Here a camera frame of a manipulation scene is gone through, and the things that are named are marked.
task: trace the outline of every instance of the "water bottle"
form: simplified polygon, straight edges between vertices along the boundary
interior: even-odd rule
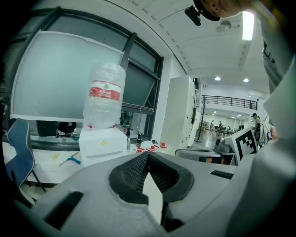
[[[91,69],[90,81],[83,110],[83,126],[104,129],[117,124],[125,84],[124,69],[113,63],[97,63]]]

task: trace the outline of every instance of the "white cabinet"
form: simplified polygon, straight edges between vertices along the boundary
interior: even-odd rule
[[[177,149],[186,149],[193,144],[196,133],[194,123],[200,117],[196,114],[192,123],[195,93],[194,83],[189,76],[170,80],[161,135],[161,141],[168,147],[168,154],[175,155]]]

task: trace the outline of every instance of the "window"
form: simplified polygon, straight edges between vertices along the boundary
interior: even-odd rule
[[[161,57],[135,33],[106,19],[68,9],[49,14],[53,12],[53,9],[33,11],[34,16],[6,50],[3,58],[6,75],[11,75],[11,83],[14,83],[13,100],[10,101],[12,88],[5,94],[9,105],[4,121],[6,130],[13,124],[10,118],[27,119],[33,148],[79,149],[89,65],[100,60],[117,64],[122,61],[126,81],[122,116],[117,127],[123,132],[127,127],[131,128],[132,143],[136,142],[139,133],[144,140],[150,139]],[[41,22],[41,29],[36,28]],[[16,61],[20,59],[17,55],[23,52],[20,51],[23,46],[22,60]],[[59,137],[61,122],[77,123],[70,137]]]

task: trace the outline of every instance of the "white box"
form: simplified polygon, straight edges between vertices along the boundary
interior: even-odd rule
[[[126,144],[126,135],[117,128],[93,130],[83,127],[79,138],[83,166],[123,156]]]

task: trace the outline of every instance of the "black slot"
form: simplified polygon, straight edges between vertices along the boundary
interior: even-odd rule
[[[83,193],[72,192],[69,193],[65,199],[60,202],[54,210],[44,219],[46,223],[60,230],[62,225],[67,220],[73,209],[77,206],[81,200]]]
[[[229,179],[229,180],[231,180],[231,178],[233,176],[233,174],[222,172],[222,171],[218,171],[218,170],[213,170],[210,174],[211,175],[219,176],[221,178]]]

